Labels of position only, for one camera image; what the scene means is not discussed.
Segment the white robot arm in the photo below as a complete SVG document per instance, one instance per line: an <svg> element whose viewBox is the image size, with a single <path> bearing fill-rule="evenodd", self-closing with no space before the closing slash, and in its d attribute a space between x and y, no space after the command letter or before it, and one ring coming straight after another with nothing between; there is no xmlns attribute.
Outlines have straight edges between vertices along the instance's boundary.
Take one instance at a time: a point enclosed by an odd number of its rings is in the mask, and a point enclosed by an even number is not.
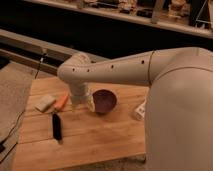
<svg viewBox="0 0 213 171"><path fill-rule="evenodd" d="M147 170L213 171L213 52L173 48L97 63L75 53L57 75L74 104L89 100L90 82L147 86Z"/></svg>

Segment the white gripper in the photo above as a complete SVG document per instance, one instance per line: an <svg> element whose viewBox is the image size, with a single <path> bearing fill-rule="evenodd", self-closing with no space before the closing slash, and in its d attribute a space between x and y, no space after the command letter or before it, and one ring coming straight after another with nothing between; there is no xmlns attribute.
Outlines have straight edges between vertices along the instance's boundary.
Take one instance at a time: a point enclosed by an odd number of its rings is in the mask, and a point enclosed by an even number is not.
<svg viewBox="0 0 213 171"><path fill-rule="evenodd" d="M71 102L71 111L72 112L75 112L76 110L76 105L75 104L82 104L82 103L86 103L88 109L91 111L91 112L94 112L95 111L95 104L92 100L89 100L90 97L90 93L87 92L86 94L73 94L71 93L70 94L70 100Z"/></svg>

